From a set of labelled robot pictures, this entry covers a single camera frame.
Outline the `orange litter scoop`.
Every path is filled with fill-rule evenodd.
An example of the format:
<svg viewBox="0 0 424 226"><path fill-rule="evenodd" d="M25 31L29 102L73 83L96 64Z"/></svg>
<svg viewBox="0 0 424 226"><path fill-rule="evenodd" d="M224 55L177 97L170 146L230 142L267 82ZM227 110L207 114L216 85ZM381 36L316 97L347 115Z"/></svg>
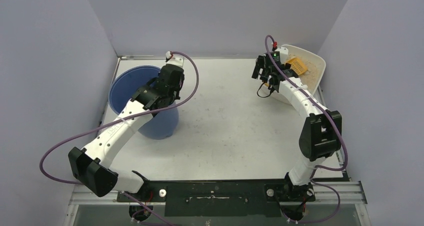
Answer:
<svg viewBox="0 0 424 226"><path fill-rule="evenodd" d="M285 67L291 69L297 76L301 76L309 70L306 64L298 57L291 58L285 63Z"/></svg>

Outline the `white litter tray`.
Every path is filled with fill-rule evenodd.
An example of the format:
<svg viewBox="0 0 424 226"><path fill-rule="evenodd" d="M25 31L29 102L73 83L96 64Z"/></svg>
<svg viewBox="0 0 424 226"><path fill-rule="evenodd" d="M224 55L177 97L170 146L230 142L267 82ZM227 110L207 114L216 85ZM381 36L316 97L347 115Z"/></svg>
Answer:
<svg viewBox="0 0 424 226"><path fill-rule="evenodd" d="M324 61L324 59L310 51L307 51L300 47L289 45L289 44L279 45L276 51L280 52L281 64L284 64L292 59L297 59L304 64L304 66L307 68L307 71L301 74L299 78L302 84L307 86L307 90L311 94L315 95L326 68L326 62ZM265 67L263 65L264 65L264 60L265 58L267 58L267 56L266 56L266 53L259 56L260 57L258 57L256 61L257 61L257 65L260 65L260 66L257 66L259 67L259 69L257 70L259 71L258 75L260 79L261 73L265 73L264 72ZM272 65L269 59L266 61L269 66ZM259 90L259 93L261 96L269 95L270 90L268 89L268 86L269 86L268 84L264 84L263 86L261 86ZM277 91L274 91L270 95L270 97L290 105L290 102L284 96L282 96L281 94L278 94Z"/></svg>

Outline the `blue plastic bucket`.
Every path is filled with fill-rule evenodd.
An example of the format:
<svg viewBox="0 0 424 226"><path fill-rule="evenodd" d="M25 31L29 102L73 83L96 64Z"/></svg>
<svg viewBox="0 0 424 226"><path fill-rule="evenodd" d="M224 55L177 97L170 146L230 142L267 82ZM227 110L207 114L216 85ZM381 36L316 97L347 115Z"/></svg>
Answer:
<svg viewBox="0 0 424 226"><path fill-rule="evenodd" d="M160 68L152 65L142 65L127 70L111 85L108 95L109 106L117 115L124 109L130 97L149 80L157 77ZM157 113L154 118L139 128L143 136L161 140L173 135L179 123L177 108Z"/></svg>

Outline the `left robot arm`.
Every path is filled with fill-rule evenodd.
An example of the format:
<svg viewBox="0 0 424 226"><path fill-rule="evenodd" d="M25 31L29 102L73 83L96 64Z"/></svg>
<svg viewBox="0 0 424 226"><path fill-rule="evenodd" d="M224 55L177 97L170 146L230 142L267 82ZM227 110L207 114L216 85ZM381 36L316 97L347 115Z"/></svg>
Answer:
<svg viewBox="0 0 424 226"><path fill-rule="evenodd" d="M68 154L74 177L96 196L111 191L138 192L147 179L136 171L117 172L111 165L123 146L136 133L150 139L171 136L179 121L175 101L184 81L182 65L167 63L162 68L142 66L136 84L124 92L118 113L93 141Z"/></svg>

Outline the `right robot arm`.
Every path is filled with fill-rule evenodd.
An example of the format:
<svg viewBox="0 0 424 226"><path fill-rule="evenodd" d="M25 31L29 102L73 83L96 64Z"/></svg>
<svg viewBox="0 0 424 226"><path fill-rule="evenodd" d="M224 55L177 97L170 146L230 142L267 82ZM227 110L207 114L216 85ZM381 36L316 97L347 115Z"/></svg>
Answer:
<svg viewBox="0 0 424 226"><path fill-rule="evenodd" d="M282 192L289 200L311 196L311 178L318 166L341 148L342 117L317 102L289 65L280 63L278 51L259 55L255 62L252 78L286 98L304 119L298 140L301 156L286 174Z"/></svg>

